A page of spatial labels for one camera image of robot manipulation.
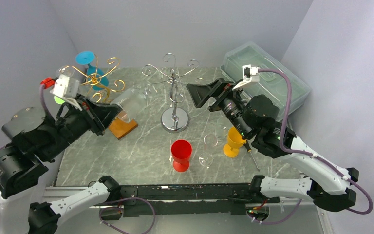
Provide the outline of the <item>blue plastic wine glass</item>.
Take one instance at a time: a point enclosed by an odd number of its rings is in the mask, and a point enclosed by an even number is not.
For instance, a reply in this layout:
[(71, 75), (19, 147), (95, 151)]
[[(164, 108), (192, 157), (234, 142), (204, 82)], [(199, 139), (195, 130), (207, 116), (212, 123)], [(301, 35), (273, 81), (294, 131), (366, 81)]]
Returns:
[(91, 63), (95, 60), (96, 60), (96, 56), (95, 56), (94, 52), (92, 52), (92, 51), (80, 52), (75, 57), (75, 62), (77, 64), (88, 66), (88, 68), (86, 70), (86, 75), (87, 76), (91, 75), (93, 73), (97, 73), (96, 79), (94, 81), (91, 78), (86, 78), (83, 83), (91, 86), (94, 90), (99, 91), (99, 90), (103, 89), (99, 85), (101, 84), (103, 86), (108, 86), (109, 81), (106, 77), (103, 77), (102, 79), (99, 79), (99, 77), (101, 77), (105, 73), (100, 68), (97, 68), (96, 66), (91, 65)]

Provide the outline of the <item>orange plastic wine glass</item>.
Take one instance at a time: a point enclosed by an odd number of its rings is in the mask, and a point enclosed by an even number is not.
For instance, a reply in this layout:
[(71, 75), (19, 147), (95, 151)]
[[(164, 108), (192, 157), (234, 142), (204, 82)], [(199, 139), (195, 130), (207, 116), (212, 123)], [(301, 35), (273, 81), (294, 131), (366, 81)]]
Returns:
[(236, 157), (239, 152), (240, 148), (246, 143), (246, 140), (242, 139), (241, 133), (237, 131), (237, 129), (232, 126), (228, 130), (226, 136), (226, 144), (223, 146), (223, 153), (230, 158)]

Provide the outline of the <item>red plastic wine glass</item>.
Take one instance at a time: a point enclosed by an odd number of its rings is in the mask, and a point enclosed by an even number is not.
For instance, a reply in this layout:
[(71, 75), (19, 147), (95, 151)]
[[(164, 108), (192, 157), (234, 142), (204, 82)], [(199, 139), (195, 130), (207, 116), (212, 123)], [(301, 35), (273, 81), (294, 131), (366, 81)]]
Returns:
[(186, 140), (177, 140), (171, 146), (173, 167), (178, 172), (185, 172), (190, 166), (192, 146)]

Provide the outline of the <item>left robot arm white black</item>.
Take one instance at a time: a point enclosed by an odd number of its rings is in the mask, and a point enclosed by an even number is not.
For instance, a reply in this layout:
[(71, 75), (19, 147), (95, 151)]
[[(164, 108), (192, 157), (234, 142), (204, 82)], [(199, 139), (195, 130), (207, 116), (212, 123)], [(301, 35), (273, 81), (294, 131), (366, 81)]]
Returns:
[(116, 104), (79, 99), (58, 120), (43, 109), (29, 107), (3, 125), (10, 142), (0, 148), (0, 234), (53, 234), (88, 207), (119, 201), (121, 187), (109, 175), (59, 201), (39, 203), (32, 198), (39, 179), (48, 172), (45, 162), (54, 162), (87, 131), (104, 134), (121, 111)]

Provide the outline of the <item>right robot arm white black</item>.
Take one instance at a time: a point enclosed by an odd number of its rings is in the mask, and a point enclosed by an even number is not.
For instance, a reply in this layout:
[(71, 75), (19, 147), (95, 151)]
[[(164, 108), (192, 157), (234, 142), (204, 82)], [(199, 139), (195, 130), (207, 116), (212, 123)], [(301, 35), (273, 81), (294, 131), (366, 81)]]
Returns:
[(209, 111), (221, 111), (238, 132), (239, 139), (250, 140), (261, 154), (292, 165), (305, 174), (304, 178), (277, 179), (256, 175), (249, 187), (254, 202), (273, 197), (298, 198), (312, 201), (331, 212), (351, 208), (357, 182), (355, 168), (340, 168), (308, 147), (285, 123), (276, 121), (277, 106), (265, 95), (253, 96), (247, 103), (232, 82), (220, 78), (207, 85), (188, 84), (187, 90), (195, 107), (202, 107), (210, 98)]

